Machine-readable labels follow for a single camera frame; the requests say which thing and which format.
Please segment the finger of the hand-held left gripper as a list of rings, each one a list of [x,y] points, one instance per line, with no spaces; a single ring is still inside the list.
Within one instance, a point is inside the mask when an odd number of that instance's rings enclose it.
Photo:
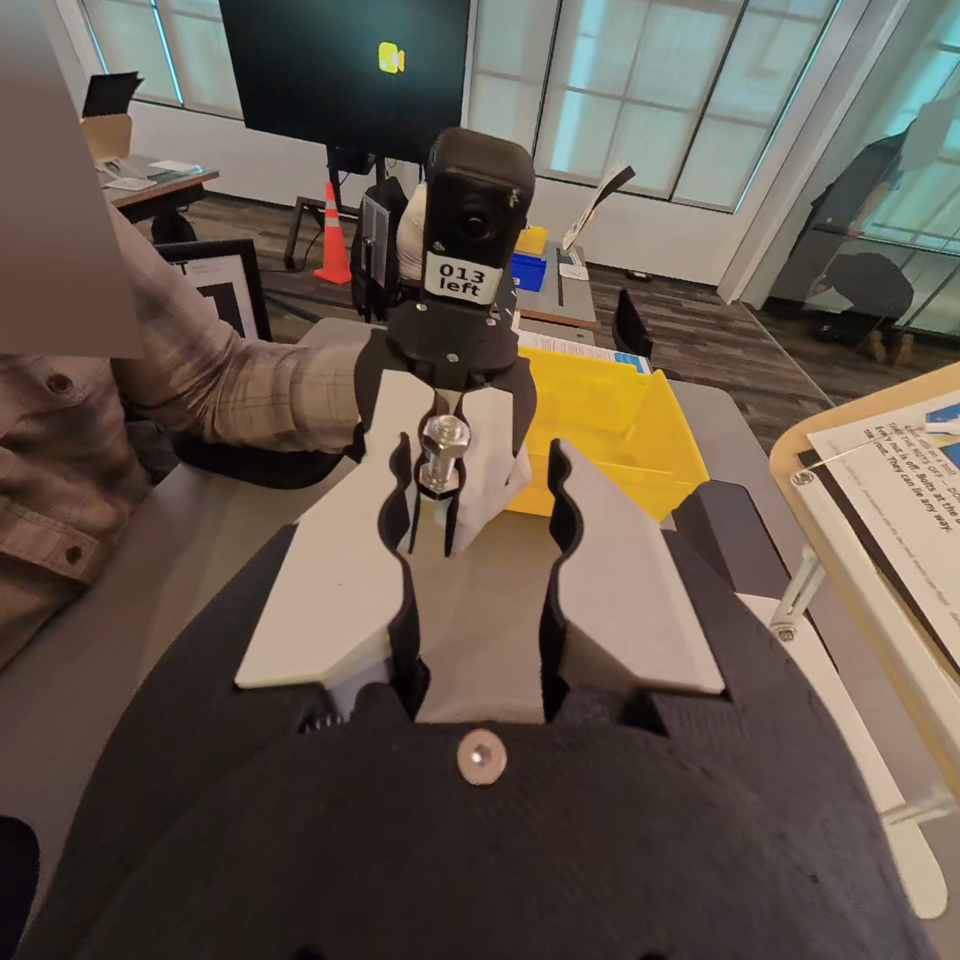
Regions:
[[[532,480],[526,445],[515,445],[514,397],[509,391],[467,392],[458,415],[471,438],[461,461],[461,486],[449,508],[451,555],[466,551]]]
[[[406,487],[410,526],[398,551],[411,555],[416,548],[417,530],[422,505],[419,472],[425,461],[422,446],[424,424],[434,416],[450,413],[450,402],[443,392],[400,370],[384,370],[381,374],[376,402],[369,427],[369,453],[388,457],[397,448],[401,434],[409,440],[411,481]]]

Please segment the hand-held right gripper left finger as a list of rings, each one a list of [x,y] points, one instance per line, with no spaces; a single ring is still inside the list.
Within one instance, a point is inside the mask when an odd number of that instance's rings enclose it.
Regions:
[[[426,698],[411,571],[411,440],[392,436],[295,525],[239,668],[242,690],[317,684],[350,706],[390,682],[402,706]]]

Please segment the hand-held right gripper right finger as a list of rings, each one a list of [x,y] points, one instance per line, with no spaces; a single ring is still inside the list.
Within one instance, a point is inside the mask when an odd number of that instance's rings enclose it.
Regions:
[[[547,486],[558,547],[540,618],[543,711],[594,688],[716,696],[726,684],[659,522],[569,440],[555,438]]]

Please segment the silver hex bolt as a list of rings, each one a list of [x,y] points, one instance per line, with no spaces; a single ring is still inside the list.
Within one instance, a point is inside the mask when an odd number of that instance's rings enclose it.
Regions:
[[[428,418],[421,434],[424,464],[435,474],[450,476],[464,458],[472,439],[470,426],[453,414]]]

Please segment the yellow plastic bin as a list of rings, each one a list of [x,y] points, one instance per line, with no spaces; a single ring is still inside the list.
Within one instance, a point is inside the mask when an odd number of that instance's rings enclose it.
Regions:
[[[661,522],[711,476],[661,371],[522,346],[536,388],[525,444],[532,481],[508,510],[549,517],[553,440],[569,441],[634,503]]]

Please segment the person's left forearm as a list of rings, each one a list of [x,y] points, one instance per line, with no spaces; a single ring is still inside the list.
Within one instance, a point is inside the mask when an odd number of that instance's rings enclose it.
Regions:
[[[111,204],[143,357],[110,362],[117,399],[208,443],[341,452],[361,421],[358,342],[320,347],[242,338]]]

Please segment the black office chair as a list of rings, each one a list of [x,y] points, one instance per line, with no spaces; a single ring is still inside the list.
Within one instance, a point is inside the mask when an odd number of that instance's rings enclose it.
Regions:
[[[351,296],[367,323],[386,323],[399,302],[398,229],[407,203],[394,176],[371,186],[362,198],[350,254]]]

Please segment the blue white paper sheet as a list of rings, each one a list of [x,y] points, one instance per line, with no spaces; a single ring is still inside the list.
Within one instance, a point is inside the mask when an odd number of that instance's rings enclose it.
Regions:
[[[564,340],[525,330],[517,332],[517,339],[518,346],[526,350],[624,364],[636,368],[642,375],[653,373],[653,366],[649,359],[630,352],[610,350],[589,343]]]

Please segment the orange traffic cone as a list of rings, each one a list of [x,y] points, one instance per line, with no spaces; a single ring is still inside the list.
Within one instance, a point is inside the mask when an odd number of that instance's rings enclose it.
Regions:
[[[322,263],[313,271],[317,279],[345,285],[352,281],[351,258],[340,220],[340,211],[332,181],[325,185],[322,232]]]

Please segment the black round pad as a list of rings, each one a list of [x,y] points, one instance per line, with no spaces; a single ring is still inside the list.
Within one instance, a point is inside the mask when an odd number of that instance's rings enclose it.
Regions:
[[[294,491],[324,481],[343,459],[322,451],[274,451],[173,434],[177,459],[196,470],[265,489]]]

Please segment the black chair back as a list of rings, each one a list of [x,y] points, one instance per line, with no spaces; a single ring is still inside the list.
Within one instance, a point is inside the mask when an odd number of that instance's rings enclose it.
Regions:
[[[619,291],[611,337],[619,354],[629,354],[646,363],[652,361],[654,342],[627,289]]]

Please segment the black framed sign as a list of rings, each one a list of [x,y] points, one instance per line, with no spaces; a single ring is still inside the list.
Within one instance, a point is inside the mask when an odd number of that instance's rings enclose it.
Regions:
[[[253,239],[160,244],[155,249],[238,334],[274,341]]]

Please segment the wooden document stand white base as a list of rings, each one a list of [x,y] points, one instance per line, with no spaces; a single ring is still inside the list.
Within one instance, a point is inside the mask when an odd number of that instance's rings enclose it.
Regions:
[[[798,523],[802,550],[777,606],[748,598],[846,738],[910,904],[942,958],[958,958],[958,675],[818,477],[801,469],[799,453],[814,450],[812,432],[933,400],[958,386],[954,363],[816,414],[776,443],[771,473]],[[826,462],[817,454],[815,465]]]

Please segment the black backing board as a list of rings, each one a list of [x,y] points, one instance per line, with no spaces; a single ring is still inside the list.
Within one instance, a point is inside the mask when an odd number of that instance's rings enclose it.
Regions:
[[[804,471],[809,471],[818,477],[822,483],[822,486],[824,486],[826,492],[836,504],[846,522],[856,535],[860,545],[864,548],[876,568],[889,582],[891,590],[900,600],[903,601],[906,609],[917,620],[921,628],[930,637],[930,641],[942,655],[944,661],[948,664],[949,669],[955,675],[958,675],[958,654],[954,654],[953,649],[942,640],[934,624],[932,624],[930,621],[926,610],[919,603],[918,599],[911,591],[908,584],[904,581],[899,570],[895,568],[886,552],[884,552],[882,546],[878,543],[877,538],[869,528],[868,524],[859,515],[858,511],[855,509],[855,506],[851,503],[842,487],[839,485],[836,479],[834,479],[830,467],[825,464],[816,465],[816,461],[817,454],[812,449],[798,453],[798,462],[801,464],[801,469]]]

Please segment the printed instruction sheet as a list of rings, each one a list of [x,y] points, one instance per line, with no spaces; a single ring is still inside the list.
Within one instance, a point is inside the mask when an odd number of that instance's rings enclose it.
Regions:
[[[808,434],[943,646],[959,638],[958,401],[953,390]]]

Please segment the wooden side desk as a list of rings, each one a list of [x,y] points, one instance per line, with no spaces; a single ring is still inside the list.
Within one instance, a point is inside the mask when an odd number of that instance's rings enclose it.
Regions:
[[[132,154],[94,165],[106,200],[131,224],[179,216],[207,197],[220,178],[214,167],[156,161]]]

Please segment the dark wall screen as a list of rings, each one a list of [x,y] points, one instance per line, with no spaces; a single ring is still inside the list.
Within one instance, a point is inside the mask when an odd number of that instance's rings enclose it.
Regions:
[[[423,165],[461,125],[470,1],[222,1],[245,126]]]

